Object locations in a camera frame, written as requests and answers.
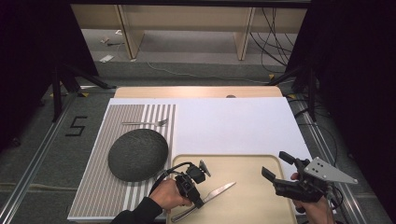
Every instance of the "black sleeve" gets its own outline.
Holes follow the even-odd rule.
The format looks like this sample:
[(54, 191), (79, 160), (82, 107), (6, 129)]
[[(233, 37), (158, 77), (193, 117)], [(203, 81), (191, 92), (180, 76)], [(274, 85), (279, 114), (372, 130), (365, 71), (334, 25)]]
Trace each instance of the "black sleeve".
[(125, 210), (120, 212), (111, 224), (147, 224), (152, 223), (163, 209), (152, 201), (149, 197), (145, 197), (134, 211)]

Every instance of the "gray floor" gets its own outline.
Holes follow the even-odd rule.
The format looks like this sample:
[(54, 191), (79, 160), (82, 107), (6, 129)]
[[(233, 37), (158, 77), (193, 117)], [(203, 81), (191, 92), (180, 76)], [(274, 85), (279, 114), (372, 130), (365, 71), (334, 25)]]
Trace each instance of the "gray floor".
[[(117, 35), (116, 31), (83, 30), (83, 34), (96, 61), (100, 78), (108, 84), (117, 86), (252, 86), (268, 82), (268, 74), (279, 76), (279, 73), (268, 72), (265, 69), (279, 72), (284, 70), (279, 63), (267, 55), (262, 55), (262, 51), (251, 38), (246, 59), (238, 61), (231, 33), (149, 31), (145, 34), (137, 58), (132, 61), (128, 58), (124, 45), (121, 44), (122, 35)], [(282, 47), (292, 50), (292, 45), (285, 35), (277, 37)], [(288, 37), (293, 42), (296, 35), (288, 35)], [(115, 45), (108, 46), (101, 43), (104, 38), (109, 38), (107, 43)], [(276, 49), (270, 47), (267, 49), (281, 60)], [(98, 62), (107, 55), (112, 55), (114, 58), (107, 63)], [(91, 86), (91, 83), (84, 79), (78, 81), (82, 86)], [(279, 88), (284, 94), (291, 93), (290, 84), (288, 80), (280, 84)], [(32, 187), (35, 188), (27, 191), (11, 223), (68, 223), (66, 220), (68, 209), (73, 202), (76, 188), (90, 156), (92, 144), (106, 111), (106, 104), (114, 94), (114, 91), (98, 88), (88, 88), (84, 92), (87, 92), (88, 96), (73, 100), (70, 108), (66, 110), (67, 116), (60, 125), (70, 125), (73, 123), (73, 118), (78, 116), (87, 117), (78, 120), (79, 125), (86, 126), (85, 137), (65, 137), (73, 132), (71, 129), (61, 129), (56, 133), (46, 158), (40, 163), (38, 172), (34, 174)], [(298, 94), (297, 97), (300, 100), (304, 99), (303, 94)], [(43, 97), (43, 102), (44, 105), (37, 109), (21, 135), (22, 145), (10, 147), (0, 155), (0, 204), (2, 205), (21, 179), (37, 149), (40, 148), (42, 141), (37, 139), (44, 139), (52, 125), (50, 90)], [(301, 111), (304, 106), (306, 106), (305, 102), (290, 101), (290, 108), (294, 114)], [(349, 223), (354, 223), (352, 220), (356, 215), (363, 216), (365, 223), (391, 223), (359, 167), (347, 156), (347, 147), (343, 143), (342, 136), (337, 132), (331, 116), (327, 114), (319, 98), (316, 113), (318, 119), (316, 126), (312, 125), (312, 120), (306, 114), (296, 119), (297, 123), (301, 124), (301, 132), (312, 157), (323, 158), (329, 155), (334, 157), (337, 152), (337, 167), (360, 181), (359, 185), (346, 188), (350, 190), (352, 203), (360, 209), (357, 213), (353, 210), (351, 213), (347, 205), (343, 206)], [(71, 148), (69, 153), (64, 152), (65, 145)], [(37, 184), (55, 188), (47, 189)], [(342, 212), (340, 209), (337, 210), (336, 219), (346, 223)], [(298, 216), (299, 223), (304, 221), (304, 216)]]

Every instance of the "knife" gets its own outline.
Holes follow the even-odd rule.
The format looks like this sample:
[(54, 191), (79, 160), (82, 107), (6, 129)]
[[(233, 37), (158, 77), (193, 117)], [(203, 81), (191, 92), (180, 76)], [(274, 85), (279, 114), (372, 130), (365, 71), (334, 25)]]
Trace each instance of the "knife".
[[(211, 191), (210, 193), (207, 194), (206, 198), (203, 199), (203, 202), (208, 203), (210, 200), (216, 198), (216, 196), (218, 196), (219, 194), (224, 192), (226, 189), (232, 187), (234, 184), (236, 184), (236, 182), (226, 184), (222, 187), (219, 187), (218, 189)], [(180, 221), (183, 217), (186, 217), (189, 214), (191, 214), (193, 211), (195, 211), (195, 209), (197, 209), (197, 207), (195, 205), (193, 205), (191, 208), (187, 209), (186, 211), (184, 211), (178, 215), (175, 215), (174, 217), (171, 218), (172, 222)]]

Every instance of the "floor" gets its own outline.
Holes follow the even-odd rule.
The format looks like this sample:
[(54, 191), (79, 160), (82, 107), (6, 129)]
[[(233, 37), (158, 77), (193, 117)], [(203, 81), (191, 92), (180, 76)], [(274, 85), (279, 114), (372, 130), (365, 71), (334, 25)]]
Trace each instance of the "floor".
[[(286, 49), (285, 54), (280, 54), (277, 48), (268, 47), (267, 50), (272, 53), (279, 62), (273, 60), (267, 54), (262, 54), (261, 49), (255, 44), (253, 37), (249, 39), (249, 44), (247, 47), (247, 55), (244, 61), (237, 60), (236, 49), (233, 43), (233, 34), (231, 33), (216, 33), (216, 32), (171, 32), (171, 31), (147, 31), (143, 39), (142, 45), (140, 46), (139, 53), (136, 59), (130, 59), (127, 55), (125, 46), (123, 45), (122, 34), (119, 31), (114, 30), (82, 30), (89, 49), (91, 51), (92, 57), (96, 62), (105, 58), (107, 55), (113, 56), (112, 59), (107, 63), (101, 63), (101, 71), (106, 70), (106, 67), (110, 67), (111, 63), (148, 63), (153, 70), (158, 69), (155, 67), (155, 63), (198, 63), (203, 65), (262, 65), (263, 71), (271, 70), (272, 65), (280, 66), (282, 71), (281, 63), (287, 63), (290, 56), (290, 51), (292, 51), (292, 43), (294, 43), (297, 35), (276, 35), (278, 43), (281, 44), (283, 49)], [(263, 45), (263, 40), (265, 40), (268, 34), (253, 34), (256, 40)], [(276, 40), (272, 35), (269, 38), (269, 44), (275, 46)], [(195, 70), (195, 74), (191, 72), (183, 71), (166, 71), (174, 75), (181, 76), (204, 76), (205, 74), (200, 74), (200, 70)], [(88, 88), (89, 84), (84, 85), (83, 88)], [(291, 93), (287, 85), (279, 86), (283, 93)], [(108, 94), (111, 97), (109, 91), (104, 91), (104, 94)], [(297, 96), (297, 99), (290, 99), (290, 107), (294, 113), (299, 112), (304, 108), (304, 95)], [(359, 167), (354, 164), (353, 160), (347, 156), (347, 147), (343, 144), (342, 136), (336, 130), (336, 127), (332, 124), (331, 117), (326, 114), (325, 105), (317, 100), (317, 117), (318, 122), (314, 124), (312, 120), (306, 114), (297, 117), (296, 120), (301, 124), (301, 131), (306, 140), (307, 146), (313, 157), (320, 156), (324, 159), (329, 159), (329, 161), (334, 160), (334, 151), (337, 154), (335, 158), (337, 159), (337, 167), (340, 170), (346, 171), (349, 174), (356, 176), (361, 183), (359, 186), (349, 187), (346, 185), (338, 186), (346, 195), (346, 203), (344, 210), (337, 210), (336, 217), (348, 223), (343, 219), (342, 213), (346, 212), (347, 219), (349, 223), (391, 223), (388, 219), (386, 213), (381, 207), (380, 203), (376, 199), (375, 195), (371, 192), (370, 186), (364, 181), (364, 177), (361, 176)], [(45, 136), (45, 130), (50, 129), (50, 122), (46, 120), (34, 120), (30, 124), (33, 128), (38, 128), (41, 136)], [(37, 143), (32, 143), (31, 148), (39, 147)], [(33, 155), (26, 155), (24, 153), (18, 154), (13, 152), (10, 157), (4, 156), (0, 157), (2, 166), (7, 166), (8, 162), (15, 162), (17, 160), (29, 161)], [(21, 166), (19, 169), (20, 173), (26, 169), (27, 164)], [(38, 174), (39, 178), (45, 179), (46, 174)], [(9, 181), (17, 182), (19, 176), (14, 176), (10, 178)], [(67, 186), (67, 180), (64, 181), (64, 186)], [(15, 184), (1, 183), (0, 186), (0, 202), (5, 202), (7, 196), (12, 192)], [(58, 197), (56, 192), (49, 195), (49, 197)], [(28, 197), (27, 202), (32, 202), (36, 200), (41, 200), (37, 197)], [(27, 209), (27, 203), (23, 203), (20, 209)], [(16, 215), (16, 218), (11, 223), (23, 223), (23, 216)], [(303, 223), (305, 221), (304, 217), (299, 216), (298, 222)]]

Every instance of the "hand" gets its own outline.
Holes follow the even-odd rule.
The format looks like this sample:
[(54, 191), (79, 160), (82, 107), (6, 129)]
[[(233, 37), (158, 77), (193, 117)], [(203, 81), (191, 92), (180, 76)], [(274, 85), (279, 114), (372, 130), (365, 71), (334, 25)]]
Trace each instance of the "hand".
[(191, 205), (191, 201), (182, 197), (178, 192), (176, 181), (173, 179), (166, 179), (149, 195), (155, 203), (157, 203), (167, 213), (171, 209), (181, 205)]
[[(298, 179), (298, 174), (294, 173), (290, 178), (292, 180)], [(324, 197), (321, 197), (317, 203), (303, 203), (296, 200), (293, 200), (293, 203), (297, 208), (303, 207), (305, 209), (306, 217), (310, 224), (334, 223), (332, 210)]]

